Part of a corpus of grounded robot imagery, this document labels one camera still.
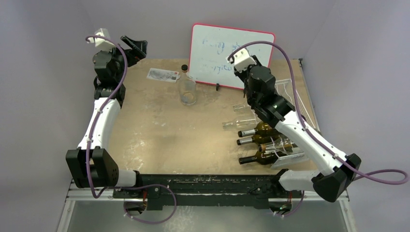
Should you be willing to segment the clear glass bottle black cap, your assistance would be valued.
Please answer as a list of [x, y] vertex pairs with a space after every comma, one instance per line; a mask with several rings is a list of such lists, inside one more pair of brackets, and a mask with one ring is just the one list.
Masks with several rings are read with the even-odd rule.
[[188, 72], [188, 65], [181, 66], [180, 78], [177, 81], [180, 101], [183, 105], [190, 106], [196, 103], [196, 82]]

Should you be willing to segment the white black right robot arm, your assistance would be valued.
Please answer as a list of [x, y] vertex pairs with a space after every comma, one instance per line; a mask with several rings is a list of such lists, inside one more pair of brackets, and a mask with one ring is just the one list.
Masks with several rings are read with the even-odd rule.
[[348, 166], [358, 168], [362, 162], [359, 156], [347, 155], [306, 125], [295, 107], [278, 94], [275, 77], [255, 55], [234, 55], [228, 61], [234, 65], [235, 76], [244, 83], [248, 105], [258, 118], [288, 137], [318, 168], [281, 171], [279, 179], [271, 184], [272, 192], [282, 197], [292, 190], [314, 191], [324, 200], [335, 202], [356, 177]]

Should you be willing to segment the white ruler set package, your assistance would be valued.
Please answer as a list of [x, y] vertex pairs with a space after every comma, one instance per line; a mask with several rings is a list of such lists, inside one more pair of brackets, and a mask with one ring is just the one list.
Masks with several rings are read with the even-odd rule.
[[175, 83], [179, 78], [179, 72], [163, 70], [157, 68], [150, 68], [147, 79]]

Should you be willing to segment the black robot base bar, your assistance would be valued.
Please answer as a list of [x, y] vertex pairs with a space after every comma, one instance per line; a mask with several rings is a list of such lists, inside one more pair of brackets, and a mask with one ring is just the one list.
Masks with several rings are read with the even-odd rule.
[[291, 199], [300, 191], [286, 191], [275, 174], [141, 174], [138, 186], [143, 190], [114, 191], [115, 199], [147, 200], [148, 210], [164, 206], [248, 206], [255, 209], [291, 207]]

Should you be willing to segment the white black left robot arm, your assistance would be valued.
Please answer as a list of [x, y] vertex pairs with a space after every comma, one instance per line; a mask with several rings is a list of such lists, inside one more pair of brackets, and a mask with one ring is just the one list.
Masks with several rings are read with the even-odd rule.
[[109, 42], [103, 45], [101, 34], [88, 37], [99, 52], [93, 56], [94, 106], [91, 120], [76, 149], [68, 150], [66, 162], [78, 188], [119, 188], [133, 198], [144, 193], [138, 171], [121, 170], [109, 155], [108, 145], [115, 120], [123, 106], [126, 88], [123, 84], [127, 69], [146, 57], [146, 40], [135, 41], [127, 36], [120, 39], [129, 46]]

